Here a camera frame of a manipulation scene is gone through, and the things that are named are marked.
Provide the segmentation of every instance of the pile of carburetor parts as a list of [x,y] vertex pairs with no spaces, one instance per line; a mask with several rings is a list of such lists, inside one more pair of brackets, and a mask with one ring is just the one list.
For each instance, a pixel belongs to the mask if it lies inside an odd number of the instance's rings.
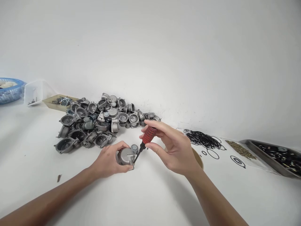
[[[137,128],[146,125],[145,119],[161,121],[154,113],[143,114],[139,109],[135,110],[134,104],[127,105],[124,99],[106,93],[97,103],[86,98],[73,101],[66,113],[60,120],[63,126],[58,135],[63,140],[54,145],[60,154],[80,146],[89,148],[93,144],[103,148],[113,142],[120,126]],[[131,148],[133,154],[138,151],[136,147]]]

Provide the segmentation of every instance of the screwdriver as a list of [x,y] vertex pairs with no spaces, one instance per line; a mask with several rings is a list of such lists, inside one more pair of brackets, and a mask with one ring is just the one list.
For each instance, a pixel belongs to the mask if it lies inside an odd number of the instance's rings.
[[152,141],[152,139],[155,137],[157,131],[158,130],[155,127],[150,127],[150,126],[146,129],[144,136],[142,138],[142,143],[140,144],[139,152],[133,162],[134,164],[135,164],[138,156],[140,155],[140,153],[145,149],[145,144]]

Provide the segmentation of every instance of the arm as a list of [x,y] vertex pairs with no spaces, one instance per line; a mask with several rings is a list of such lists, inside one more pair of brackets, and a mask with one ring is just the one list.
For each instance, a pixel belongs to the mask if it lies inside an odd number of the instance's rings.
[[168,169],[188,179],[209,224],[211,226],[248,226],[197,163],[189,138],[163,122],[149,120],[144,122],[158,129],[157,137],[161,138],[168,151],[166,152],[156,143],[147,143],[145,146],[157,153]]
[[45,225],[63,204],[95,180],[131,170],[131,165],[121,166],[116,161],[116,151],[123,148],[129,148],[124,141],[104,147],[90,167],[3,217],[0,225]]

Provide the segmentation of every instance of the white table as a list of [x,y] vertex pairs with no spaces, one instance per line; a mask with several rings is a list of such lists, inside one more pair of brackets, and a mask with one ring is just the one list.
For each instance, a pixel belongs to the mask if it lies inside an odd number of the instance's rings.
[[[100,153],[53,147],[64,112],[21,101],[0,106],[0,218],[90,166]],[[114,143],[140,144],[141,128],[121,128]],[[163,145],[158,138],[154,139]],[[251,167],[222,140],[219,159],[204,156],[205,172],[249,225],[301,225],[301,181]],[[246,163],[235,164],[234,155]],[[57,176],[62,174],[57,183]],[[135,170],[99,180],[69,202],[49,225],[208,225],[187,180],[145,150]]]

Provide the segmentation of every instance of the hand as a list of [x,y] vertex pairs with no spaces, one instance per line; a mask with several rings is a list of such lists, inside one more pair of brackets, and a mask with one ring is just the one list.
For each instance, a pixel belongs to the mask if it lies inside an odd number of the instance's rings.
[[144,122],[147,126],[141,131],[145,132],[148,126],[157,128],[156,136],[161,138],[168,151],[166,152],[156,143],[147,143],[145,146],[157,153],[168,169],[184,176],[189,176],[202,169],[194,157],[188,137],[163,122],[150,120],[144,120]]
[[131,165],[119,165],[116,161],[116,151],[130,148],[124,141],[104,147],[95,162],[89,167],[95,179],[106,178],[117,173],[126,173],[133,169]]

